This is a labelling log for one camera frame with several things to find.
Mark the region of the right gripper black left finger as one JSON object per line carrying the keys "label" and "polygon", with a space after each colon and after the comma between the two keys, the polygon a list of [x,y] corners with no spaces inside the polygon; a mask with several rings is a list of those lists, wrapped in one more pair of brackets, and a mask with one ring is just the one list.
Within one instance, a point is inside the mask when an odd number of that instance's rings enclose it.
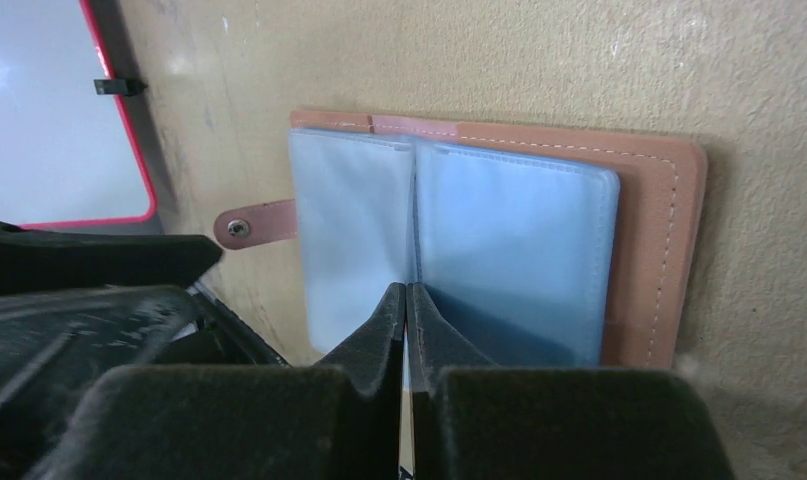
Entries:
{"label": "right gripper black left finger", "polygon": [[395,479],[406,289],[308,367],[124,365],[32,479]]}

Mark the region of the brown leather card holder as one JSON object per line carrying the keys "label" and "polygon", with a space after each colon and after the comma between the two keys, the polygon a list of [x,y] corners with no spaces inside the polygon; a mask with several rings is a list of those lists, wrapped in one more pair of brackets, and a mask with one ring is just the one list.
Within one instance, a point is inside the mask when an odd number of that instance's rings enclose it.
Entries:
{"label": "brown leather card holder", "polygon": [[222,212],[238,250],[297,239],[313,346],[392,282],[506,365],[672,365],[708,160],[673,137],[295,111],[290,199]]}

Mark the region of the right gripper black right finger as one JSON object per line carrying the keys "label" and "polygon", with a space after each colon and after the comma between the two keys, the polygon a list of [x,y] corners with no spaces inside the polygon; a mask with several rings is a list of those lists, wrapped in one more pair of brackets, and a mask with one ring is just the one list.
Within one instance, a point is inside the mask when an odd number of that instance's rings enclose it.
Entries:
{"label": "right gripper black right finger", "polygon": [[707,406],[664,370],[495,364],[406,288],[418,479],[730,479]]}

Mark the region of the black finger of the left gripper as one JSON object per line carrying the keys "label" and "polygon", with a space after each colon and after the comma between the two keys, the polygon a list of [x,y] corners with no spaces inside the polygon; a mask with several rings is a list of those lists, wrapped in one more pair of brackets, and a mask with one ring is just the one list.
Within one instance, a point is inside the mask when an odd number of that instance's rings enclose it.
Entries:
{"label": "black finger of the left gripper", "polygon": [[88,388],[114,367],[286,365],[221,301],[172,286],[0,297],[0,479],[52,451]]}
{"label": "black finger of the left gripper", "polygon": [[0,296],[112,286],[189,287],[222,258],[204,235],[96,235],[0,222]]}

